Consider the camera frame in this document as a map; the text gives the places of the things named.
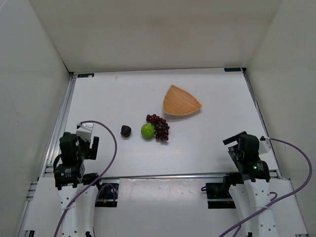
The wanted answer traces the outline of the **dark brown fake fruit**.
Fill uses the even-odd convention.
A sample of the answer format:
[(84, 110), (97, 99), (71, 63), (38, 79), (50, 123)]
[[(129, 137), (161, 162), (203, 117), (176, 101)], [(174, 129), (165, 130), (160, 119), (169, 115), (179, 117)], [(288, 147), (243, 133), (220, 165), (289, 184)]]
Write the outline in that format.
[(123, 137), (129, 137), (131, 134), (131, 127), (127, 126), (127, 125), (123, 125), (121, 127), (121, 131), (120, 131), (121, 136)]

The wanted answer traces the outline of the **green fake fruit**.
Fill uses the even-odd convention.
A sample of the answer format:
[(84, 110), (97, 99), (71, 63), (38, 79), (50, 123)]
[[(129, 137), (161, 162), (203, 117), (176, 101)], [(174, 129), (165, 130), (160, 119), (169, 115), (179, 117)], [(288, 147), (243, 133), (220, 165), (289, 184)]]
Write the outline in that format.
[(154, 136), (155, 130), (150, 123), (146, 123), (141, 127), (141, 135), (144, 139), (150, 139)]

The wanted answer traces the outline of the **red fake grape bunch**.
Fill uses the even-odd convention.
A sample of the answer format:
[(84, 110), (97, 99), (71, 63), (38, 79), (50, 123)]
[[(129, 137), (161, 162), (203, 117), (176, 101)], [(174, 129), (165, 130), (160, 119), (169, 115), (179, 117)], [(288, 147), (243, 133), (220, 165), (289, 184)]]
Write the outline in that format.
[(157, 140), (168, 141), (170, 126), (166, 120), (156, 114), (147, 115), (146, 122), (150, 123), (154, 128), (154, 136)]

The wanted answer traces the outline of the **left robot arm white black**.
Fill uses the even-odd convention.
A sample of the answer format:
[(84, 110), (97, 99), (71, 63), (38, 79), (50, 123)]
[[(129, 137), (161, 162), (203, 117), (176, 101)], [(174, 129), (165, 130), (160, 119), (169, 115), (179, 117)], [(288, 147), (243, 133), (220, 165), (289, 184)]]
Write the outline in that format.
[(60, 198), (61, 218), (54, 236), (92, 237), (98, 173), (85, 174), (84, 161), (95, 160), (99, 137), (91, 132), (64, 132), (60, 154), (53, 163), (55, 187)]

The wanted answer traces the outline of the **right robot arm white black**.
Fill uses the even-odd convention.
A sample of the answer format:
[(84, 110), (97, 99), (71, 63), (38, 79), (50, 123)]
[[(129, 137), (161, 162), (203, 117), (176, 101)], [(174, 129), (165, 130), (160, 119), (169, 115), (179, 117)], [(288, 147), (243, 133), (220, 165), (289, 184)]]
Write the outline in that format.
[(279, 236), (271, 202), (270, 171), (261, 160), (260, 141), (245, 131), (223, 141), (238, 172), (227, 173), (223, 178), (224, 190), (233, 199), (240, 223), (237, 227), (246, 237)]

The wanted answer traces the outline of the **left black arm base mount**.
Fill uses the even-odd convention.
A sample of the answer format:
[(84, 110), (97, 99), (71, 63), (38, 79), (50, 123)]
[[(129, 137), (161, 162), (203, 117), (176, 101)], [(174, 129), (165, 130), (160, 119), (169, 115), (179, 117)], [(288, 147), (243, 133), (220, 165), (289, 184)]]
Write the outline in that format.
[(103, 180), (101, 190), (97, 193), (95, 207), (117, 207), (119, 180)]

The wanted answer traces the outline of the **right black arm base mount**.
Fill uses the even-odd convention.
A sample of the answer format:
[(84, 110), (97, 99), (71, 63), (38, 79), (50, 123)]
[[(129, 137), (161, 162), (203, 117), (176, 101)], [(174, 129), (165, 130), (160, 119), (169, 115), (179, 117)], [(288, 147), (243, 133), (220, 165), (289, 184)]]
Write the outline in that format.
[(201, 189), (206, 193), (208, 209), (235, 209), (235, 203), (224, 189), (223, 183), (206, 183)]

